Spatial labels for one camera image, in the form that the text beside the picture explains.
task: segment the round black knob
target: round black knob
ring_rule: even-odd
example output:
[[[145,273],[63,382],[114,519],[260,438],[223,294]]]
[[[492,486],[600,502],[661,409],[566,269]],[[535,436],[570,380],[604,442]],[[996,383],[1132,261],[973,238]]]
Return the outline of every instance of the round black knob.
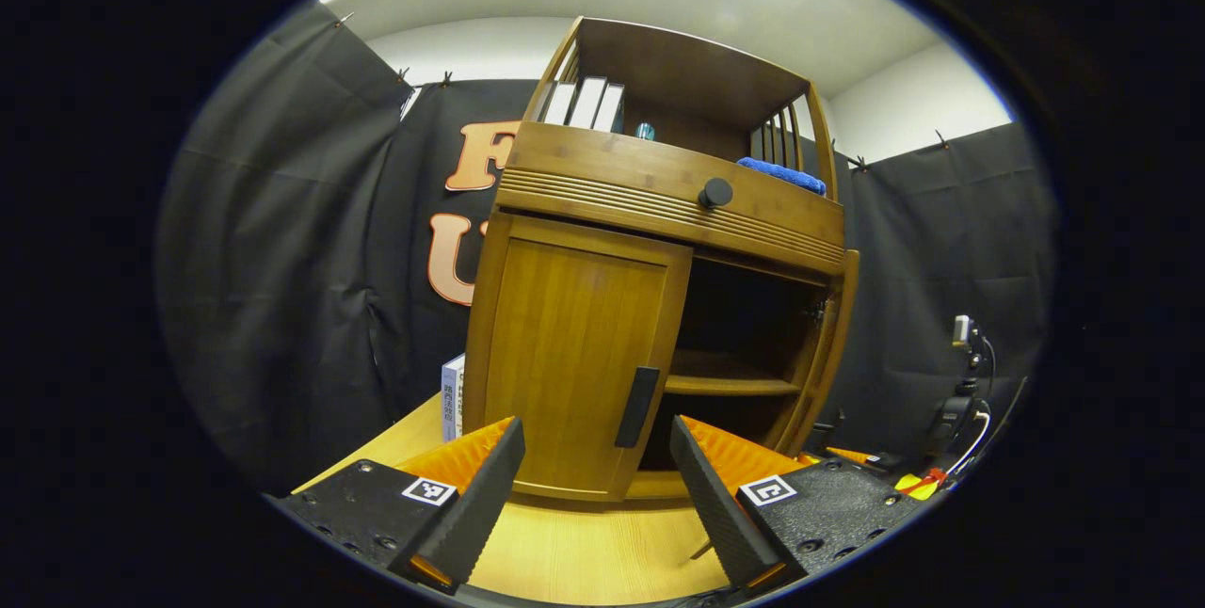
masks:
[[[728,205],[733,200],[733,187],[728,179],[711,178],[699,191],[699,203],[705,208],[716,208],[718,205]]]

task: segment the table surface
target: table surface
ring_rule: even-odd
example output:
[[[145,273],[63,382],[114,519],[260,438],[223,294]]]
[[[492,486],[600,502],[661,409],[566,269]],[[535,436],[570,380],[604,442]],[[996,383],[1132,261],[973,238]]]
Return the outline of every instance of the table surface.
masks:
[[[358,459],[398,465],[442,442],[440,395],[341,459],[300,492]],[[615,606],[665,601],[728,585],[688,502],[604,504],[513,494],[469,584],[521,598]]]

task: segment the cabinet door handle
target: cabinet door handle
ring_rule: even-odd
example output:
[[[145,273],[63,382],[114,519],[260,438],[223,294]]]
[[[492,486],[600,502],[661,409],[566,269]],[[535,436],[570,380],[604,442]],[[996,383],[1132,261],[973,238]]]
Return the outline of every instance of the cabinet door handle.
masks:
[[[699,205],[705,208],[718,208],[733,200],[733,187],[728,179],[711,178],[699,191]]]
[[[649,368],[646,365],[636,367],[636,374],[631,378],[631,390],[628,392],[628,406],[623,409],[619,431],[615,435],[616,448],[636,448],[636,442],[640,441],[640,430],[645,427],[645,417],[648,415],[648,406],[653,402],[653,392],[657,390],[659,376],[662,376],[662,368]]]

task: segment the black curtain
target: black curtain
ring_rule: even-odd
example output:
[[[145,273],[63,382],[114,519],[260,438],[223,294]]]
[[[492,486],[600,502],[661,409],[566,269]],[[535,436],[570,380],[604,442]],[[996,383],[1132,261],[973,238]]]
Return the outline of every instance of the black curtain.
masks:
[[[999,365],[978,368],[994,420],[1036,365],[1054,273],[1054,197],[1021,124],[840,170],[846,242],[862,253],[848,343],[821,420],[831,445],[916,456],[934,403],[966,358],[951,347],[969,313]],[[1057,384],[1054,380],[1035,384]]]
[[[159,226],[157,296],[184,394],[275,494],[402,412],[374,365],[364,243],[411,89],[336,22],[310,2],[228,73],[181,146]]]
[[[469,305],[439,295],[428,275],[431,260],[431,218],[457,214],[468,219],[460,236],[455,275],[474,283],[494,193],[502,171],[486,163],[490,187],[475,191],[448,191],[462,154],[481,144],[470,142],[464,128],[474,123],[515,123],[523,118],[535,90],[534,79],[453,81],[423,85],[401,120],[389,149],[368,223],[365,265],[378,365],[387,379],[398,380],[393,402],[413,411],[440,389],[440,367],[464,354],[469,332]],[[498,126],[502,131],[506,126]],[[505,132],[492,142],[509,140]]]

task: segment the wooden shelf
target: wooden shelf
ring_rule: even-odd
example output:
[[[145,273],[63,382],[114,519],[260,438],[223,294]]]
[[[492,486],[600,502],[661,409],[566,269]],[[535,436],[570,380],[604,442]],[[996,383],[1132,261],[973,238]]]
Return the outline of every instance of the wooden shelf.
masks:
[[[576,34],[578,76],[606,76],[624,84],[625,101],[648,101],[739,128],[746,140],[811,87],[776,64],[669,29],[587,17]]]
[[[798,388],[783,380],[765,377],[759,380],[734,379],[734,377],[686,377],[670,376],[665,379],[665,394],[706,396],[788,396],[799,394]]]
[[[699,396],[790,396],[799,388],[742,364],[725,352],[678,350],[665,379],[665,394]]]

